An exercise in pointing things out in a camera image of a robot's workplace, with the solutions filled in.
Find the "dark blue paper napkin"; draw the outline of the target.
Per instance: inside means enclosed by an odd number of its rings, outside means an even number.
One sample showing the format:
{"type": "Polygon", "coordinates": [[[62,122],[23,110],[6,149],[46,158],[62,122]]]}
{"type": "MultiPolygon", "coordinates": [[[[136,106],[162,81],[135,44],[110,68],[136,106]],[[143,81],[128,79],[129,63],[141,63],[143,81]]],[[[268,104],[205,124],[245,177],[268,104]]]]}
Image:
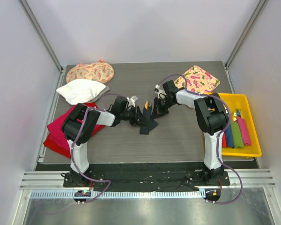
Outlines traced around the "dark blue paper napkin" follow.
{"type": "Polygon", "coordinates": [[[152,107],[145,106],[143,108],[143,116],[145,121],[143,125],[140,127],[140,134],[141,135],[149,135],[150,131],[155,129],[159,124],[151,118],[152,107]]]}

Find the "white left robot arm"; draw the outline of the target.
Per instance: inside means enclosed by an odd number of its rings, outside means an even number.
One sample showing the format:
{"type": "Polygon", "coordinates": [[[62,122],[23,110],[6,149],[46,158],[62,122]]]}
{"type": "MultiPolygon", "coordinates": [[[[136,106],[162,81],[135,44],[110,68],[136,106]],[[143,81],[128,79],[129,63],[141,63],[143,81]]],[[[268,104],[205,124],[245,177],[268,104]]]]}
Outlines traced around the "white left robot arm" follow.
{"type": "Polygon", "coordinates": [[[87,107],[79,103],[64,120],[61,131],[70,147],[70,174],[80,187],[87,186],[93,180],[88,174],[87,145],[95,126],[115,127],[121,121],[128,121],[131,126],[149,124],[140,108],[137,105],[128,106],[126,101],[114,103],[108,110],[87,107]]]}

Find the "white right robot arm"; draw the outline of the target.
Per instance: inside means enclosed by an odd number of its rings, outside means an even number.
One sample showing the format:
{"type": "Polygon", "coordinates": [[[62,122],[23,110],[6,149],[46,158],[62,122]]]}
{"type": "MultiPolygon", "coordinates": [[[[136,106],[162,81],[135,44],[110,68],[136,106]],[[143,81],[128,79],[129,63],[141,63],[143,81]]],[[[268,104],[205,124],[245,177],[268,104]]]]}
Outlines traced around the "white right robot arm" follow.
{"type": "Polygon", "coordinates": [[[207,185],[215,184],[224,173],[222,165],[222,136],[229,116],[218,94],[200,94],[183,88],[161,89],[155,86],[157,97],[151,113],[157,119],[169,113],[174,105],[187,105],[195,109],[197,123],[204,133],[205,157],[201,180],[207,185]]]}

